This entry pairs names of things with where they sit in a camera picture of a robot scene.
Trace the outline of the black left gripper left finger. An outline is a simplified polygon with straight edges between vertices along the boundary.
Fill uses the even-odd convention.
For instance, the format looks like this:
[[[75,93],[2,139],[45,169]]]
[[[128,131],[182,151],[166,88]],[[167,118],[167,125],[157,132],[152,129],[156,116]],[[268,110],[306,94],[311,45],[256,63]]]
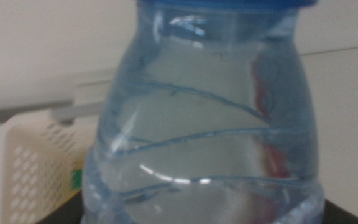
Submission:
[[[82,191],[78,191],[63,205],[39,220],[37,224],[80,224],[83,216]]]

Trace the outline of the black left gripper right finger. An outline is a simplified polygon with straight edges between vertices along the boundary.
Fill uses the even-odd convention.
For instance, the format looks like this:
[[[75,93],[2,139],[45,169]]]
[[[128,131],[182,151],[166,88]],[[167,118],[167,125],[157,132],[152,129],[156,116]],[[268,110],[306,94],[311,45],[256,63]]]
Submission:
[[[325,200],[323,224],[358,224],[358,217]]]

